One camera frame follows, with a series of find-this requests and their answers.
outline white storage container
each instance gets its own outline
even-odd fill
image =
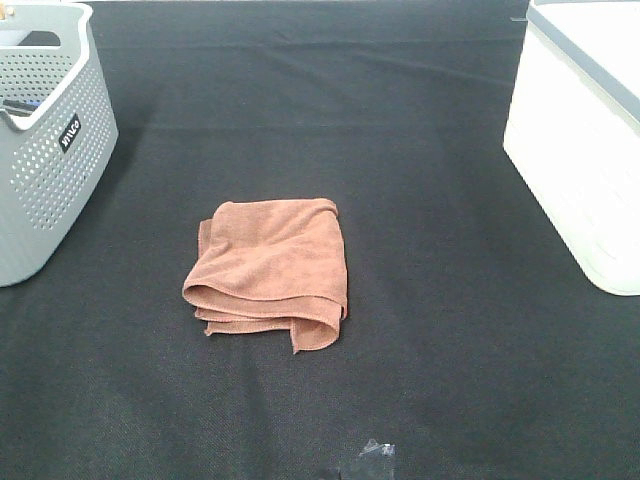
[[[0,4],[5,38],[33,31],[59,40],[0,46],[0,286],[44,265],[114,148],[118,131],[91,14],[82,4]]]
[[[640,2],[532,0],[504,147],[587,277],[640,294]]]

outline black label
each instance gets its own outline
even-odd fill
[[[69,125],[67,125],[67,128],[64,129],[64,132],[62,132],[62,135],[60,135],[60,138],[58,139],[58,143],[62,147],[62,151],[64,153],[67,153],[67,151],[71,148],[71,145],[78,136],[78,133],[80,133],[81,128],[82,125],[80,125],[80,119],[78,118],[78,114],[76,113],[69,122]]]

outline gray plastic basket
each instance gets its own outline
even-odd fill
[[[53,32],[60,46],[0,46],[0,105],[37,105],[28,116],[0,106],[0,286],[46,263],[93,192],[118,136],[88,23],[93,10],[21,2],[4,13],[0,32]]]

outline black fabric surface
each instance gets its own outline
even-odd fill
[[[640,299],[591,285],[502,150],[523,0],[98,3],[120,139],[47,266],[0,289],[0,478],[640,478]],[[330,348],[203,335],[227,200],[340,209]]]

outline folded towel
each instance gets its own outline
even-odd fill
[[[322,198],[227,202],[200,223],[183,296],[205,333],[288,329],[294,353],[335,342],[347,313],[337,216]]]

